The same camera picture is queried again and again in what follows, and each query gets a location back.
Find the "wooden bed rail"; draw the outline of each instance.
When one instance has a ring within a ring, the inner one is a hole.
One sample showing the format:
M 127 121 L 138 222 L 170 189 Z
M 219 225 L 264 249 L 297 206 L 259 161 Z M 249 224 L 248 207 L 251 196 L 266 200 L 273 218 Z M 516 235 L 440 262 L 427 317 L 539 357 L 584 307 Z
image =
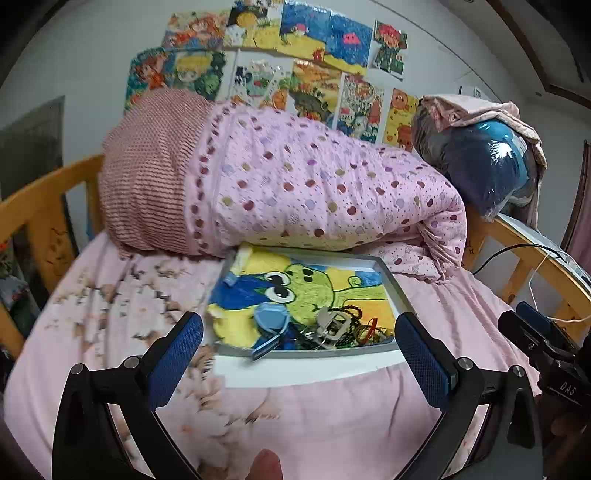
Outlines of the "wooden bed rail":
M 98 188 L 98 172 L 102 161 L 103 156 L 96 155 L 62 167 L 0 203 L 0 243 L 25 226 L 35 265 L 50 293 L 74 261 L 62 195 L 85 182 L 93 230 L 98 233 L 103 229 Z M 0 343 L 14 358 L 18 357 L 24 343 L 22 335 L 1 303 Z
M 487 223 L 480 219 L 475 210 L 468 209 L 467 214 L 468 238 L 462 261 L 462 266 L 467 270 L 472 270 L 487 236 L 494 238 L 506 247 L 531 243 L 527 237 L 500 218 L 496 218 L 492 223 Z M 519 262 L 499 295 L 507 303 L 513 302 L 530 272 L 538 267 L 547 253 L 537 247 L 517 248 L 511 252 L 519 257 Z M 538 273 L 562 295 L 563 302 L 553 314 L 555 318 L 574 320 L 585 318 L 591 314 L 591 296 L 559 262 L 552 257 L 547 257 L 539 267 Z M 559 322 L 559 324 L 574 340 L 579 341 L 591 325 L 591 320 L 573 323 Z

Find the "pink bedsheet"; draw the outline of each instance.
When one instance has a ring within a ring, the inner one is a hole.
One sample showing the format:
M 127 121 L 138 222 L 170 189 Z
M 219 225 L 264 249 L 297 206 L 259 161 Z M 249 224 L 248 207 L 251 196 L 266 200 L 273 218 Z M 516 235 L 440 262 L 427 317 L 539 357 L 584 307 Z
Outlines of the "pink bedsheet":
M 185 310 L 204 312 L 220 266 L 202 257 L 120 260 L 105 233 L 76 260 L 25 343 L 5 393 L 6 423 L 42 475 L 51 477 L 53 430 L 71 366 L 110 368 L 143 353 Z M 509 307 L 470 273 L 460 270 L 434 283 L 395 277 L 425 327 L 454 355 L 487 369 L 519 363 L 530 379 L 537 377 L 495 327 Z M 279 455 L 287 480 L 391 479 L 439 416 L 406 364 L 307 385 L 225 388 L 213 374 L 214 361 L 211 347 L 202 346 L 158 411 L 206 479 L 244 478 L 265 447 Z M 481 407 L 450 471 L 466 460 L 483 412 Z M 124 422 L 114 415 L 134 464 L 146 471 Z M 331 460 L 335 455 L 338 462 Z

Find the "pink cloth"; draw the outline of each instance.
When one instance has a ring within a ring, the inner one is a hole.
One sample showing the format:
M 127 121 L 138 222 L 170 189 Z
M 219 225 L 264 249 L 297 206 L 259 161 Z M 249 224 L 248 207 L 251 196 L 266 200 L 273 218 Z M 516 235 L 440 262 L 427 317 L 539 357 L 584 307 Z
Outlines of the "pink cloth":
M 495 103 L 467 95 L 446 93 L 443 95 L 425 95 L 421 100 L 438 131 L 448 127 L 465 127 L 485 120 L 496 119 L 515 130 L 531 145 L 537 167 L 537 185 L 531 201 L 519 207 L 514 205 L 511 216 L 521 220 L 527 226 L 538 229 L 538 202 L 542 177 L 548 168 L 542 140 L 537 132 L 519 118 L 519 109 L 513 102 Z
M 191 253 L 222 256 L 243 241 L 358 247 L 433 280 L 460 265 L 464 205 L 425 162 L 269 108 L 226 102 L 211 117 L 185 182 Z
M 211 107 L 188 90 L 152 90 L 105 138 L 100 199 L 122 253 L 187 252 L 183 182 Z
M 436 280 L 460 265 L 456 189 L 402 149 L 187 90 L 142 97 L 104 143 L 101 201 L 128 251 L 223 257 L 243 241 L 380 256 Z
M 6 423 L 43 476 L 51 477 L 53 430 L 72 365 L 110 368 L 144 353 L 185 310 L 204 311 L 221 265 L 178 255 L 121 260 L 105 233 L 76 259 L 37 320 L 5 392 Z M 520 364 L 538 392 L 537 373 L 496 329 L 509 306 L 469 272 L 438 282 L 395 278 L 423 325 L 453 355 L 501 371 Z M 223 378 L 213 375 L 214 361 L 211 348 L 202 346 L 169 404 L 158 410 L 204 478 L 244 478 L 265 447 L 279 455 L 286 480 L 391 479 L 439 416 L 406 364 L 307 385 L 224 388 Z M 113 414 L 134 465 L 146 471 L 125 422 Z M 483 416 L 480 407 L 450 471 L 466 460 Z

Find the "white wall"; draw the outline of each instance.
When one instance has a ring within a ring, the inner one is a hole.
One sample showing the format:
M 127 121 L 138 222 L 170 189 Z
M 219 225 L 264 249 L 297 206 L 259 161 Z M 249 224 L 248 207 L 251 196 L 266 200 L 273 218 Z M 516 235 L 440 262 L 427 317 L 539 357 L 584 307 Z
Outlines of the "white wall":
M 591 141 L 591 122 L 537 103 L 528 103 L 521 116 L 542 139 L 548 170 L 540 190 L 538 228 L 560 245 L 579 186 L 583 142 Z
M 415 95 L 454 93 L 462 84 L 475 85 L 491 99 L 522 103 L 521 92 L 498 59 L 437 0 L 383 0 L 383 5 L 372 0 L 311 3 L 367 25 L 373 25 L 377 17 L 409 33 L 404 81 L 397 83 L 384 72 L 372 72 L 370 77 L 376 82 Z M 160 44 L 170 14 L 231 5 L 232 0 L 70 1 L 33 38 L 2 85 L 0 128 L 32 108 L 65 95 L 64 163 L 98 153 L 103 137 L 121 118 L 129 62 L 137 52 Z M 230 52 L 219 99 L 228 92 L 232 65 Z M 71 192 L 68 199 L 74 232 L 83 247 L 83 187 Z

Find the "plastic bag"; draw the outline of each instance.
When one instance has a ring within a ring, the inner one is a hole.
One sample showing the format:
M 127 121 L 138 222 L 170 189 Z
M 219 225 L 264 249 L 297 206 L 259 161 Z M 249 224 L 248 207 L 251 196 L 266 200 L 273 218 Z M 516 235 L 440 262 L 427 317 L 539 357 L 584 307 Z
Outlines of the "plastic bag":
M 508 201 L 527 205 L 535 191 L 535 160 L 527 166 L 524 161 L 527 143 L 498 120 L 438 132 L 427 109 L 420 106 L 413 119 L 413 145 L 487 220 L 492 221 Z

